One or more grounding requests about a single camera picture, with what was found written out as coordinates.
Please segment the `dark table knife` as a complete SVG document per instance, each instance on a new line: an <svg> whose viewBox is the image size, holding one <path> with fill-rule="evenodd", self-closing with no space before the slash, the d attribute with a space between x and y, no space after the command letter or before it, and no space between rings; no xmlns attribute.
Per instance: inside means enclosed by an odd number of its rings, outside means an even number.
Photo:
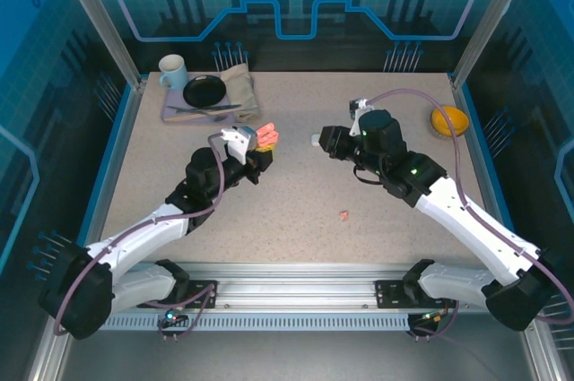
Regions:
<svg viewBox="0 0 574 381"><path fill-rule="evenodd" d="M174 110L176 113L214 113L216 111L231 111L231 110L241 110L243 108L240 104L231 104L231 105L214 105L208 106L204 108L182 108L182 107L175 107L175 106L166 106L166 108Z"/></svg>

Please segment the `beige folded cloth napkin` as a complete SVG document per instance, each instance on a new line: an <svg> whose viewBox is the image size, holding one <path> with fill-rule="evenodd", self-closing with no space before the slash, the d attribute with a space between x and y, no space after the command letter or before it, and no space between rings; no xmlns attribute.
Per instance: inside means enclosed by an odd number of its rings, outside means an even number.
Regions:
<svg viewBox="0 0 574 381"><path fill-rule="evenodd" d="M248 65L234 65L222 71L220 78L226 85L230 103L239 104L239 110L233 112L236 121L247 123L256 120L259 117L259 105Z"/></svg>

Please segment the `wooden stick utensil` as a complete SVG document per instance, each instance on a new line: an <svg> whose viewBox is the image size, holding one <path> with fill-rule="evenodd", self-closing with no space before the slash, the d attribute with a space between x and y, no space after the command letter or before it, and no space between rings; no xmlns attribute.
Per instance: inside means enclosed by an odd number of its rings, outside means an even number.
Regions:
<svg viewBox="0 0 574 381"><path fill-rule="evenodd" d="M227 110L227 112L229 113L229 115L233 114L233 110L229 111ZM169 123L176 123L176 122L184 122L184 121L190 121L190 120L202 120L202 119L206 119L207 121L211 121L208 117L204 117L198 113L169 113L168 115L164 116L162 118L162 120L164 122L169 122Z"/></svg>

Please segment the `lavender serving tray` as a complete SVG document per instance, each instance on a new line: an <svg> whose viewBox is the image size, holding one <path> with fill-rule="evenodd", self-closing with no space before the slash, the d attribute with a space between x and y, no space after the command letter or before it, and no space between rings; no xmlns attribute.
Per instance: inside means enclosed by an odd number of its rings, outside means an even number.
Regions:
<svg viewBox="0 0 574 381"><path fill-rule="evenodd" d="M225 97L223 98L223 100L221 100L218 104L216 105L231 105L227 95L225 95ZM164 105L162 107L162 112L161 112L161 119L168 115L169 113L174 113L175 111L169 108L166 108L166 106L175 106L175 107L182 107L182 108L194 108L189 106L184 100L183 100L183 91L174 91L174 90L167 90L166 91L166 96L165 96L165 100L164 100ZM206 119L202 119L202 120L190 120L190 121L184 121L184 122L176 122L176 123L169 123L169 122L165 122L167 124L173 124L173 125L192 125L192 126L207 126L207 125L216 125L216 124L227 124L227 123L234 123L236 121L234 114L229 115L226 117L225 120L221 121L221 122L213 122L213 121L207 121Z"/></svg>

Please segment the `yellow orange bowl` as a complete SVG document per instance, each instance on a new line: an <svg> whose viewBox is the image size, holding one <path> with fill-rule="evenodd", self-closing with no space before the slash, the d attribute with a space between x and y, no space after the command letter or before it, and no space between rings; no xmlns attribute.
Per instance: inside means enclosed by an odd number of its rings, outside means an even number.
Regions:
<svg viewBox="0 0 574 381"><path fill-rule="evenodd" d="M443 134L451 134L447 119L449 119L455 134L466 131L469 127L469 118L459 108L453 106L442 106L442 113L438 108L432 110L430 114L430 125Z"/></svg>

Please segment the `black round plate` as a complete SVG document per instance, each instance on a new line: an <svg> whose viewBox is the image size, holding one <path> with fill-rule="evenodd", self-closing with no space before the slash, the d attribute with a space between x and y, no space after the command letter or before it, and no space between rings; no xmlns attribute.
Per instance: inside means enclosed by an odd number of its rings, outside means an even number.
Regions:
<svg viewBox="0 0 574 381"><path fill-rule="evenodd" d="M206 108L218 104L227 93L226 85L215 75L199 75L183 90L183 100L191 107Z"/></svg>

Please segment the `light blue mug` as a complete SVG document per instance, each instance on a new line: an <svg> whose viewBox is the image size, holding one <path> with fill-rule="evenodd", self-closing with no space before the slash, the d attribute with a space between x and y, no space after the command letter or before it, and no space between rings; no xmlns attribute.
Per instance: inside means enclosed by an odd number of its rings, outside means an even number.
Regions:
<svg viewBox="0 0 574 381"><path fill-rule="evenodd" d="M170 54L158 63L161 71L159 85L169 90L183 91L188 82L187 67L182 56Z"/></svg>

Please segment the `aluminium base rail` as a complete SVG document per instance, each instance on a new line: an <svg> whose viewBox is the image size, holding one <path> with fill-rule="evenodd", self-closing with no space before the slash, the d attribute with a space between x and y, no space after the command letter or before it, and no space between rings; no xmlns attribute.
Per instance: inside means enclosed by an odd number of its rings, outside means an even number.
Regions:
<svg viewBox="0 0 574 381"><path fill-rule="evenodd" d="M399 280L455 307L486 308L485 293L498 287L484 269L425 261L410 270L394 264L181 264L189 281L218 282L214 310L238 313L356 312L418 314L440 308L379 309L374 282Z"/></svg>

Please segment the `aluminium frame post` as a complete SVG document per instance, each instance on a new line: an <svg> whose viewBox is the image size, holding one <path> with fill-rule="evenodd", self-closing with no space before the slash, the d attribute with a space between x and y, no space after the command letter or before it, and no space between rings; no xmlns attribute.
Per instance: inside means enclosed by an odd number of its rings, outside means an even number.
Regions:
<svg viewBox="0 0 574 381"><path fill-rule="evenodd" d="M472 72L482 52L485 50L492 34L497 29L502 17L508 10L512 0L491 0L480 20L473 36L470 38L454 73L451 85L455 91L460 91L467 77Z"/></svg>
<svg viewBox="0 0 574 381"><path fill-rule="evenodd" d="M102 1L79 0L79 2L95 30L98 32L120 73L124 76L127 84L132 90L140 91L142 87L140 72L129 55L126 45L121 39Z"/></svg>

